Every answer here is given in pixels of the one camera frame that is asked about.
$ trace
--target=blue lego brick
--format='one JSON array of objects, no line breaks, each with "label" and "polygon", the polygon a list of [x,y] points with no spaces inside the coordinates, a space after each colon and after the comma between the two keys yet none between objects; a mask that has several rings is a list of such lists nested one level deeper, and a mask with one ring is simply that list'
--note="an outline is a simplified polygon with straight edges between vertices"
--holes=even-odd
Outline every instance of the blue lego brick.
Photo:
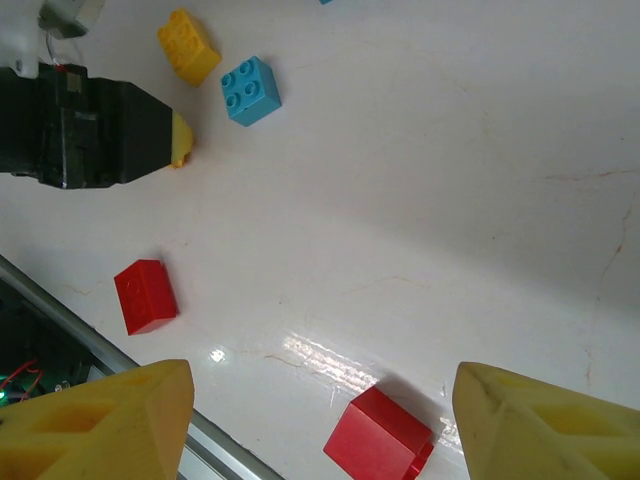
[{"label": "blue lego brick", "polygon": [[251,57],[220,80],[229,118],[248,127],[282,106],[271,67]]}]

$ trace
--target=red lego brick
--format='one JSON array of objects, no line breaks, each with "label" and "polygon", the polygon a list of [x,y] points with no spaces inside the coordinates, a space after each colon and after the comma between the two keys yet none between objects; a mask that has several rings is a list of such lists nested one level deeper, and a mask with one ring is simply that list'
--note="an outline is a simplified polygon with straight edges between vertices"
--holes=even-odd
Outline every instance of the red lego brick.
[{"label": "red lego brick", "polygon": [[155,330],[178,315],[167,269],[159,260],[138,260],[114,280],[129,335]]},{"label": "red lego brick", "polygon": [[432,432],[376,387],[342,414],[324,453],[355,480],[413,480],[433,451]]}]

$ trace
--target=yellow tip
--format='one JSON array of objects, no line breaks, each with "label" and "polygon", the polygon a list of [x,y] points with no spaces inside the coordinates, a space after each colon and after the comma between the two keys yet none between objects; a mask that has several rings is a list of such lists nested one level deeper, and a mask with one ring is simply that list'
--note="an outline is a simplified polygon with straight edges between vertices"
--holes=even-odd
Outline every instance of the yellow tip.
[{"label": "yellow tip", "polygon": [[171,167],[181,168],[193,149],[193,132],[184,118],[173,112],[173,131],[171,137]]}]

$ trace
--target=cable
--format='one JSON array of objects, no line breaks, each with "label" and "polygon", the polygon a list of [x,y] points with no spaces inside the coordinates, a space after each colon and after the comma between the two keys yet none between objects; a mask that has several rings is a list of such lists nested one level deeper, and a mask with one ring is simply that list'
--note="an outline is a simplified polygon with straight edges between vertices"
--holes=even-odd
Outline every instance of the cable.
[{"label": "cable", "polygon": [[47,44],[47,52],[49,52],[49,56],[51,57],[51,61],[53,62],[54,65],[60,65],[60,63],[58,63],[58,59],[56,57],[56,53],[53,50],[53,37],[51,36],[51,33],[47,32],[47,37],[45,39],[45,43]]},{"label": "cable", "polygon": [[29,398],[29,395],[31,395],[31,392],[33,392],[33,390],[38,386],[38,383],[40,383],[40,380],[42,380],[43,375],[44,375],[44,372],[40,370],[40,373],[38,374],[38,378],[36,378],[36,380],[31,384],[31,386],[27,389],[27,391],[24,392],[22,397],[20,397],[21,402]]},{"label": "cable", "polygon": [[38,361],[37,358],[34,358],[33,360],[25,363],[24,365],[22,365],[21,367],[18,367],[18,369],[13,372],[11,375],[9,375],[7,378],[4,379],[4,381],[2,383],[0,383],[0,392],[3,391],[5,388],[7,388],[7,385],[9,385],[9,382],[11,380],[13,380],[17,375],[19,375],[23,370],[26,370],[27,368],[29,368],[31,365],[33,365],[34,363],[36,363]]}]

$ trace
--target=toy block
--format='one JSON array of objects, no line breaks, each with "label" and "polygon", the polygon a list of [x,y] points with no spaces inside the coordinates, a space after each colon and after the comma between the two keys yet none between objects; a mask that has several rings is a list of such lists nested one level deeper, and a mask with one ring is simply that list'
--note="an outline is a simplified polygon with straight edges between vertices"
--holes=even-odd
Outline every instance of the toy block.
[{"label": "toy block", "polygon": [[271,67],[258,57],[220,80],[229,118],[248,127],[282,106]]},{"label": "toy block", "polygon": [[432,432],[376,387],[347,406],[324,447],[355,480],[412,480],[433,451]]},{"label": "toy block", "polygon": [[472,480],[640,478],[640,411],[461,363],[453,412]]},{"label": "toy block", "polygon": [[178,315],[169,275],[159,260],[138,260],[114,280],[129,335],[148,333]]},{"label": "toy block", "polygon": [[200,22],[184,8],[172,12],[169,23],[158,29],[158,41],[176,74],[194,87],[222,60]]},{"label": "toy block", "polygon": [[193,396],[165,360],[4,407],[0,478],[175,480]]}]

